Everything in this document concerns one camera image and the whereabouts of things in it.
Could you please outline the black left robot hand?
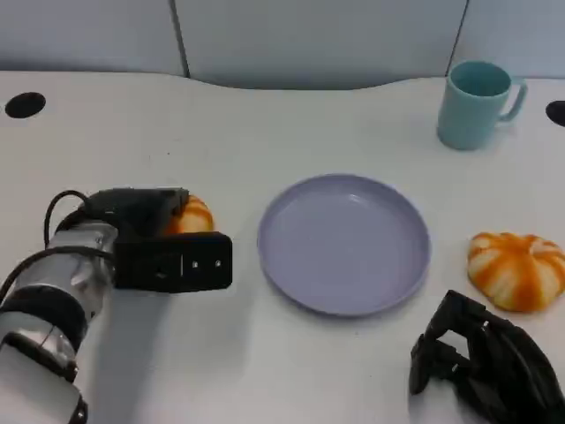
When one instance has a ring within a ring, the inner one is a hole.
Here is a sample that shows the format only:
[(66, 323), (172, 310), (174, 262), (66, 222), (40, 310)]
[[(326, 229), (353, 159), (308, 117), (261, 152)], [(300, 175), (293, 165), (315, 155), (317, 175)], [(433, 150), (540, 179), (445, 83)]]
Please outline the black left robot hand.
[(182, 188), (113, 188), (90, 196), (85, 208), (89, 218), (114, 226), (121, 238), (150, 239), (180, 217), (189, 194)]

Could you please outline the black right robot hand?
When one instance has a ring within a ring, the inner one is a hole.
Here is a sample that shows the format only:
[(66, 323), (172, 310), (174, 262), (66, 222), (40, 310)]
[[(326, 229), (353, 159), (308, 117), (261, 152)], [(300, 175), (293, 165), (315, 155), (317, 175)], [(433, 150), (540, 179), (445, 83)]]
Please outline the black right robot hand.
[(470, 409), (490, 423), (562, 423), (556, 373), (520, 327), (449, 290), (411, 349), (409, 393), (431, 379), (451, 382)]

